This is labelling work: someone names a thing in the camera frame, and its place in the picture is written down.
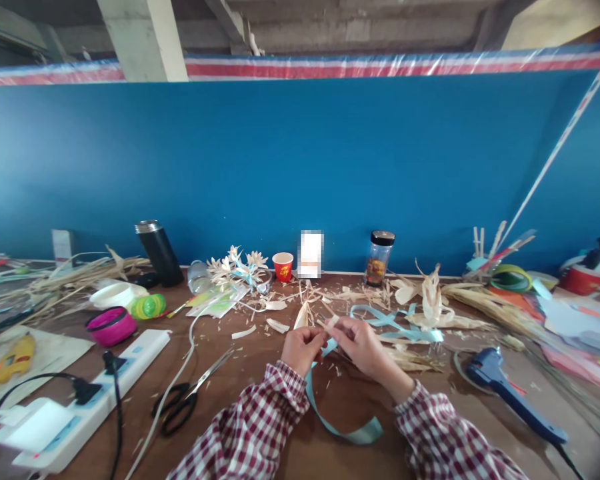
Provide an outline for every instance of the black thermos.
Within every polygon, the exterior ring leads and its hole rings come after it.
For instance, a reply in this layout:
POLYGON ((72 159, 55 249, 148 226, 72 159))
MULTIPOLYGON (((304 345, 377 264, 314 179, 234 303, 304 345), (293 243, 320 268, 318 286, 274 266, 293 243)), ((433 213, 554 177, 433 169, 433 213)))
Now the black thermos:
POLYGON ((163 287, 173 287, 184 280, 178 259, 173 253, 167 232, 158 220, 144 220, 135 224, 135 232, 140 237, 147 256, 160 277, 163 287))

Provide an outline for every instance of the yellow glue gun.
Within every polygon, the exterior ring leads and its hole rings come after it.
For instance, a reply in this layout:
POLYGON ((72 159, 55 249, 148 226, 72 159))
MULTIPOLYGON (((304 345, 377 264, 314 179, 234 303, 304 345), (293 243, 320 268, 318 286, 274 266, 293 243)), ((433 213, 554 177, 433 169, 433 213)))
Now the yellow glue gun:
POLYGON ((25 373, 31 367, 35 353, 35 339, 29 333, 16 340, 9 352, 0 359, 0 383, 6 383, 18 373, 25 373))

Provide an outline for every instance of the plastic wrap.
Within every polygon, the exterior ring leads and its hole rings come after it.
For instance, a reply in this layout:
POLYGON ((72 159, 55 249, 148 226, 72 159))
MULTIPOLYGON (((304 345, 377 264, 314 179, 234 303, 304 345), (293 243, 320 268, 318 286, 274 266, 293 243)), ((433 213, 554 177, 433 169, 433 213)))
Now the plastic wrap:
MULTIPOLYGON (((192 81, 292 80, 423 75, 473 75, 550 70, 600 70, 600 44, 540 50, 370 57, 185 58, 192 81)), ((0 68, 0 85, 54 85, 124 81, 116 60, 0 68)))

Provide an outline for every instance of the person's right hand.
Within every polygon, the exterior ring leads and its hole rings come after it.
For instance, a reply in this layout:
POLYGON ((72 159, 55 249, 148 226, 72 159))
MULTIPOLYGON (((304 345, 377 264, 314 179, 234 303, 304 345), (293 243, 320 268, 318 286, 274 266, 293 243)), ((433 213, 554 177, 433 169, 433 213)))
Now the person's right hand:
POLYGON ((402 403, 411 396, 415 382, 390 358, 367 322, 340 317, 327 332, 355 366, 384 386, 397 403, 402 403))

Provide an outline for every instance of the black cable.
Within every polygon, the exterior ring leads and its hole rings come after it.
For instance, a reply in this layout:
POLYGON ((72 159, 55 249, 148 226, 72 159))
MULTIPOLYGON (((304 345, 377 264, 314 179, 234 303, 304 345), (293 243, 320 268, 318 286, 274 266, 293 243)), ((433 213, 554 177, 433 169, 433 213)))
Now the black cable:
POLYGON ((567 465, 570 466, 571 470, 573 470, 573 472, 575 473, 575 476, 578 477, 580 480, 585 480, 584 476, 582 476, 582 473, 580 473, 578 468, 576 468, 576 466, 573 464, 573 462, 567 455, 565 448, 560 444, 556 444, 556 445, 554 445, 554 447, 556 450, 558 450, 558 453, 560 454, 560 456, 562 458, 564 458, 565 462, 567 462, 567 465))
POLYGON ((70 375, 68 373, 41 373, 40 375, 35 375, 31 378, 28 378, 26 380, 22 380, 22 382, 18 383, 17 385, 13 386, 12 388, 10 388, 0 399, 0 407, 2 407, 2 405, 4 404, 5 400, 7 399, 7 397, 14 391, 16 390, 16 388, 18 388, 20 385, 23 385, 24 383, 31 381, 31 380, 36 380, 39 378, 48 378, 48 377, 60 377, 60 378, 64 378, 67 380, 71 380, 72 382, 76 382, 78 380, 81 380, 80 378, 74 376, 74 375, 70 375))
POLYGON ((105 365, 111 367, 113 370, 113 388, 115 390, 115 406, 118 412, 118 440, 115 446, 115 458, 113 460, 113 468, 111 468, 111 475, 109 480, 113 480, 115 477, 115 471, 118 468, 118 461, 120 460, 120 454, 122 453, 122 400, 120 398, 120 386, 118 385, 118 366, 115 362, 115 356, 110 351, 106 351, 102 356, 105 360, 105 365))

